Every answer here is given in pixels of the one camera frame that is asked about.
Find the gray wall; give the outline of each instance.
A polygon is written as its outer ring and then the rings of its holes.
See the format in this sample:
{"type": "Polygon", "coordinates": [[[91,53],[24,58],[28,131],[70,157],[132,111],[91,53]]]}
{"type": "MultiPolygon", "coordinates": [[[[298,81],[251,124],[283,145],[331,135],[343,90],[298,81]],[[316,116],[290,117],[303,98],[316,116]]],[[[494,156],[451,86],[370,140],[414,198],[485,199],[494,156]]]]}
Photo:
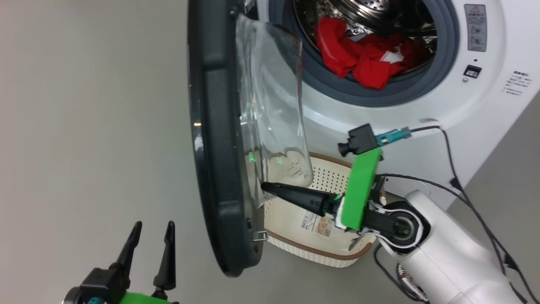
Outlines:
{"type": "MultiPolygon", "coordinates": [[[[540,96],[536,96],[466,189],[491,230],[521,266],[537,295],[540,294],[539,113],[540,96]]],[[[455,202],[449,212],[486,246],[490,244],[474,214],[464,204],[455,202]]],[[[510,277],[524,294],[517,274],[510,271],[510,277]]]]}

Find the red cloth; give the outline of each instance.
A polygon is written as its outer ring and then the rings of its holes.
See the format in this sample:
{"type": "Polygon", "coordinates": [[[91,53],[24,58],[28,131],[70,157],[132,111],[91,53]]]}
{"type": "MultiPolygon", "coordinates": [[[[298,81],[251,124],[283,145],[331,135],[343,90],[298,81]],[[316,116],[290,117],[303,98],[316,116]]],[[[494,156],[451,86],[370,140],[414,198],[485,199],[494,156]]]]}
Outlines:
{"type": "Polygon", "coordinates": [[[354,70],[353,77],[366,88],[382,90],[393,75],[416,66],[427,56],[424,47],[399,34],[367,35],[354,42],[345,37],[346,30],[345,21],[322,16],[315,29],[317,46],[333,73],[344,78],[354,70]]]}

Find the wire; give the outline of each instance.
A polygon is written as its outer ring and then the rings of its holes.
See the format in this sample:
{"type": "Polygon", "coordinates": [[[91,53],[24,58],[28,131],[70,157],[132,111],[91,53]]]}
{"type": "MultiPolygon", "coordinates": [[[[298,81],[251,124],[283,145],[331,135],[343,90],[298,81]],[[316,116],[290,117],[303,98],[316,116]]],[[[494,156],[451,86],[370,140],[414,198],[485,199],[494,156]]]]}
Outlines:
{"type": "Polygon", "coordinates": [[[405,270],[405,268],[401,264],[396,265],[396,277],[398,282],[401,286],[404,288],[409,289],[411,292],[414,293],[419,299],[421,299],[425,303],[429,303],[428,298],[426,297],[426,294],[420,288],[418,285],[414,283],[414,280],[409,280],[407,277],[410,277],[405,270]]]}
{"type": "MultiPolygon", "coordinates": [[[[484,219],[482,218],[480,213],[476,210],[476,208],[474,207],[473,203],[471,202],[469,196],[465,193],[465,190],[461,186],[459,178],[457,177],[456,168],[454,166],[454,159],[452,157],[452,151],[450,149],[450,140],[448,139],[448,134],[446,133],[446,131],[444,129],[442,129],[440,126],[438,126],[438,125],[430,125],[428,127],[412,129],[411,133],[424,131],[424,130],[429,130],[429,129],[438,129],[444,135],[444,140],[446,142],[446,148],[447,148],[447,152],[448,152],[448,159],[450,161],[450,168],[452,170],[452,174],[453,174],[454,179],[456,181],[456,185],[453,185],[453,186],[458,188],[461,191],[461,193],[463,194],[463,197],[461,195],[459,195],[458,193],[452,191],[451,189],[449,189],[449,188],[447,188],[447,187],[445,187],[443,185],[440,185],[438,183],[428,181],[428,180],[425,180],[425,179],[420,179],[418,177],[413,177],[413,176],[408,176],[408,175],[401,175],[401,174],[379,174],[378,176],[398,177],[398,178],[402,178],[402,179],[417,180],[417,181],[421,181],[421,182],[424,182],[424,183],[428,183],[428,184],[434,185],[434,186],[436,186],[438,188],[441,188],[441,189],[451,193],[452,195],[457,197],[459,200],[461,200],[463,203],[465,203],[465,205],[467,207],[469,207],[472,210],[472,212],[475,214],[475,216],[478,218],[478,220],[480,221],[480,224],[482,225],[482,227],[484,228],[486,234],[488,235],[488,237],[490,239],[490,242],[493,245],[493,248],[495,250],[495,254],[496,254],[497,259],[499,261],[499,265],[501,266],[501,271],[502,271],[502,273],[504,275],[506,275],[506,270],[504,268],[504,263],[503,263],[501,253],[498,250],[497,245],[501,248],[501,250],[504,252],[504,254],[507,257],[509,257],[513,261],[514,261],[514,258],[510,255],[510,253],[506,250],[506,248],[501,244],[499,239],[493,234],[491,229],[489,229],[488,225],[485,223],[484,219]]],[[[523,272],[521,271],[521,269],[519,268],[519,266],[515,262],[514,262],[514,264],[515,264],[515,269],[514,270],[519,274],[519,277],[522,280],[523,284],[525,285],[525,289],[529,293],[529,296],[532,298],[534,303],[540,304],[540,301],[536,298],[536,296],[532,292],[532,290],[531,290],[531,288],[529,286],[529,283],[527,282],[527,279],[525,278],[525,275],[523,274],[523,272]]],[[[517,296],[522,299],[523,297],[515,290],[512,283],[510,283],[510,286],[512,287],[514,292],[516,292],[517,296]]]]}
{"type": "Polygon", "coordinates": [[[484,222],[480,214],[476,211],[476,208],[471,203],[469,197],[465,193],[465,190],[463,189],[463,187],[461,187],[460,180],[457,177],[456,167],[454,166],[454,158],[452,157],[452,150],[450,149],[450,139],[448,138],[448,134],[446,133],[446,131],[443,128],[441,128],[439,125],[429,125],[427,127],[412,129],[410,132],[414,133],[414,132],[425,131],[425,130],[430,130],[430,129],[438,129],[444,135],[444,141],[446,142],[446,150],[448,153],[448,160],[450,161],[450,169],[452,170],[452,175],[454,176],[454,179],[457,182],[458,190],[461,191],[461,193],[463,194],[463,197],[466,200],[466,201],[464,200],[462,201],[472,210],[472,212],[476,215],[476,217],[480,221],[480,224],[482,224],[482,228],[484,228],[485,233],[488,235],[489,241],[491,242],[491,245],[493,246],[493,249],[495,251],[495,256],[497,257],[497,261],[499,262],[499,267],[501,268],[502,273],[506,275],[506,269],[504,268],[504,262],[501,256],[501,252],[497,248],[497,244],[495,243],[495,240],[494,240],[495,235],[493,235],[493,233],[491,232],[489,227],[486,225],[486,223],[484,222]]]}
{"type": "Polygon", "coordinates": [[[381,249],[382,245],[379,243],[377,247],[375,247],[375,250],[373,251],[373,259],[375,260],[375,263],[377,266],[384,272],[386,277],[394,283],[394,285],[401,290],[409,299],[416,301],[416,302],[423,302],[423,303],[429,303],[421,300],[420,298],[417,298],[415,295],[412,294],[411,291],[409,291],[407,288],[403,287],[392,275],[386,270],[386,268],[381,264],[379,261],[379,258],[377,257],[377,253],[379,253],[379,250],[381,249]]]}

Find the teal connector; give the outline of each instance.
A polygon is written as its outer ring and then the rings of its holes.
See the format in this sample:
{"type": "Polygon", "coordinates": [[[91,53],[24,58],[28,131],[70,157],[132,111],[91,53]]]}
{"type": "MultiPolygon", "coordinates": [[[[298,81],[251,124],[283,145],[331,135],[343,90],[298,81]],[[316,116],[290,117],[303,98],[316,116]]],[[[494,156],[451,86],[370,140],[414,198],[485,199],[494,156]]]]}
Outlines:
{"type": "Polygon", "coordinates": [[[392,131],[379,134],[375,138],[377,139],[377,144],[379,145],[379,147],[382,147],[388,145],[389,143],[393,143],[409,137],[411,137],[410,129],[408,127],[405,127],[401,130],[394,129],[392,131]]]}
{"type": "Polygon", "coordinates": [[[88,304],[103,304],[103,300],[100,298],[91,298],[88,304]]]}

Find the green 3d printed part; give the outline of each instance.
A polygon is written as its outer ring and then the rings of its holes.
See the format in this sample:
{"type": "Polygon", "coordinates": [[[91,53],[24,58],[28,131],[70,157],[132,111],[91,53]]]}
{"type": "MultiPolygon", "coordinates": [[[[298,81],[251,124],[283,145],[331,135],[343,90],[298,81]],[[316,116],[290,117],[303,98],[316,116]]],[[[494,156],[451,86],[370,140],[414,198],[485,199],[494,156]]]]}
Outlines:
{"type": "Polygon", "coordinates": [[[168,301],[152,298],[140,293],[126,293],[120,304],[171,304],[168,301]]]}
{"type": "Polygon", "coordinates": [[[341,224],[352,229],[360,229],[381,155],[382,149],[375,148],[354,159],[345,191],[341,224]]]}

